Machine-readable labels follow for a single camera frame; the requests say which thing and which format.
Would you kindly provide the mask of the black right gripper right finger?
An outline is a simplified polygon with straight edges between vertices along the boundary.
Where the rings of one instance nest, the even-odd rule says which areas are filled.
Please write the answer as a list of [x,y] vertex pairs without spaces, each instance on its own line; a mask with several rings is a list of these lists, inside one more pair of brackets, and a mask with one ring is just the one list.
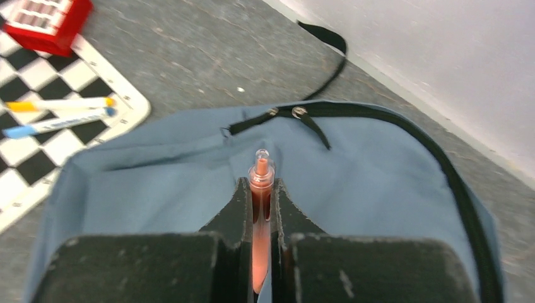
[[276,179],[271,194],[273,302],[477,302],[445,243],[329,235]]

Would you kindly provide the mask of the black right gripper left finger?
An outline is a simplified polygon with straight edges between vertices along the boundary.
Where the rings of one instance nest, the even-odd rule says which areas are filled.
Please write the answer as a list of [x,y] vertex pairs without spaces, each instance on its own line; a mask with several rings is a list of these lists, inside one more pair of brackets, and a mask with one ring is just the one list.
[[33,302],[251,302],[249,182],[200,231],[84,235],[61,245]]

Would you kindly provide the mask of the blue student backpack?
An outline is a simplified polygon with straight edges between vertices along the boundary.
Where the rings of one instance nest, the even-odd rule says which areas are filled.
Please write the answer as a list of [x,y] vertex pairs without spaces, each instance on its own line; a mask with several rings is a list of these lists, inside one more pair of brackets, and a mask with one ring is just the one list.
[[260,149],[274,183],[326,234],[443,242],[477,302],[505,302],[494,221],[443,149],[389,109],[311,97],[185,110],[72,156],[47,200],[23,301],[69,239],[200,231],[249,182]]

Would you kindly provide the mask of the orange pencil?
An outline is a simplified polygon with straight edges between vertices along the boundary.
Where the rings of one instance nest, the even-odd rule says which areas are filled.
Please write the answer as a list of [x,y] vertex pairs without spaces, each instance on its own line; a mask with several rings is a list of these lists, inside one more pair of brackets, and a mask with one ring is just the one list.
[[265,149],[256,151],[255,164],[249,169],[252,196],[252,288],[259,294],[269,269],[271,250],[271,191],[275,168]]

